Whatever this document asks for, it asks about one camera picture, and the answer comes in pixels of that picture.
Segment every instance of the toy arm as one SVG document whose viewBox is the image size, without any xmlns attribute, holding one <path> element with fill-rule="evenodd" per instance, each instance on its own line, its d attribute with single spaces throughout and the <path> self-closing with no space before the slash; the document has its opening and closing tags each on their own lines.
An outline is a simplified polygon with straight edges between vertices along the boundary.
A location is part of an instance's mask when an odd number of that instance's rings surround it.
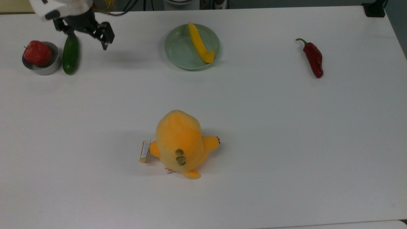
<svg viewBox="0 0 407 229">
<path fill-rule="evenodd" d="M 202 136 L 202 141 L 206 152 L 214 151 L 221 143 L 216 136 Z"/>
<path fill-rule="evenodd" d="M 157 141 L 153 141 L 153 142 L 150 144 L 149 150 L 150 150 L 150 154 L 152 154 L 153 156 L 156 156 L 156 157 L 158 157 L 158 158 L 161 158 L 161 153 L 160 153 L 160 151 L 158 150 Z"/>
</svg>

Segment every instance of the yellow banana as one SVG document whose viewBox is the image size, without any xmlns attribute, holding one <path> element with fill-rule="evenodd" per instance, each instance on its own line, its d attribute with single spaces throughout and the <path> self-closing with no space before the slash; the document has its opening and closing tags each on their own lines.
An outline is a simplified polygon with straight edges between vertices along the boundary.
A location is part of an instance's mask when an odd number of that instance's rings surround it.
<svg viewBox="0 0 407 229">
<path fill-rule="evenodd" d="M 190 22 L 188 23 L 188 27 L 189 27 L 189 36 L 191 37 L 192 44 L 194 44 L 194 47 L 199 54 L 199 57 L 203 60 L 203 62 L 207 64 L 212 63 L 213 60 L 215 59 L 214 56 L 215 50 L 212 49 L 210 52 L 208 52 L 194 24 Z"/>
</svg>

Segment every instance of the yellow stuffed animal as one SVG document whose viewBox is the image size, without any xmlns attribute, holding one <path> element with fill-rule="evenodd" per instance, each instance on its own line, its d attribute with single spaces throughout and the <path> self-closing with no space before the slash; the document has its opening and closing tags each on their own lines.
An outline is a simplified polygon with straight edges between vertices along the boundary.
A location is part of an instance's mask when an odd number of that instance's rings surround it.
<svg viewBox="0 0 407 229">
<path fill-rule="evenodd" d="M 198 120 L 180 110 L 173 110 L 160 120 L 155 136 L 150 153 L 189 179 L 201 176 L 193 169 L 220 144 L 216 136 L 202 136 Z"/>
</svg>

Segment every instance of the green cucumber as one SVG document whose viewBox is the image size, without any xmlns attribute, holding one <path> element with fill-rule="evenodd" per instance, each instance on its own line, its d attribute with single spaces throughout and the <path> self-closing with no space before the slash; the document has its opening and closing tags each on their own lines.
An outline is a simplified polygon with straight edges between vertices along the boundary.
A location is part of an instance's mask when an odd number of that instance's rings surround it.
<svg viewBox="0 0 407 229">
<path fill-rule="evenodd" d="M 68 75 L 73 75 L 78 68 L 79 63 L 79 40 L 72 33 L 68 35 L 65 41 L 62 55 L 62 68 Z"/>
</svg>

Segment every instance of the red apple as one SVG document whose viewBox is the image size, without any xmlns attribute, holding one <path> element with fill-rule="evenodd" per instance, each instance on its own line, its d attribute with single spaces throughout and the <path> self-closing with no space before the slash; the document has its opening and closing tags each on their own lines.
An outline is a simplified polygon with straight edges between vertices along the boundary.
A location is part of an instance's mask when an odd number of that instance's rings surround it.
<svg viewBox="0 0 407 229">
<path fill-rule="evenodd" d="M 30 41 L 23 57 L 26 61 L 37 66 L 48 64 L 51 59 L 51 49 L 41 41 Z"/>
</svg>

